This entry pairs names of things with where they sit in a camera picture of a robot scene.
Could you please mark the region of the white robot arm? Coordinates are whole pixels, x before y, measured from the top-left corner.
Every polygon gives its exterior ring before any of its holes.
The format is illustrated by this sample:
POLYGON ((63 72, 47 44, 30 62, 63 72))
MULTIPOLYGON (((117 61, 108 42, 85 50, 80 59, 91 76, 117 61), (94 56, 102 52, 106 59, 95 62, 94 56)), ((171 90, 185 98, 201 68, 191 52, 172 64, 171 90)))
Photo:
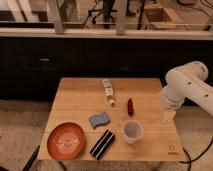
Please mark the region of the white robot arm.
POLYGON ((167 85, 160 92, 164 124, 173 120, 186 98, 213 116, 213 87, 205 82, 207 77, 208 68, 200 61, 189 62, 166 73, 167 85))

